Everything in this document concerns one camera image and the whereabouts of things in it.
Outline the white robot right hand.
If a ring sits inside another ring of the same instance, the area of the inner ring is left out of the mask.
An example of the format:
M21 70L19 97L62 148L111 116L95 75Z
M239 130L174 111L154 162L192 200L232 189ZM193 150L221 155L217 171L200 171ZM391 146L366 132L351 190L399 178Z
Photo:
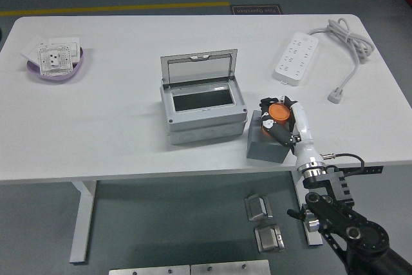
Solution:
M296 157L296 169L324 169L322 156L316 151L303 106L287 96L267 97L259 104L261 129Z

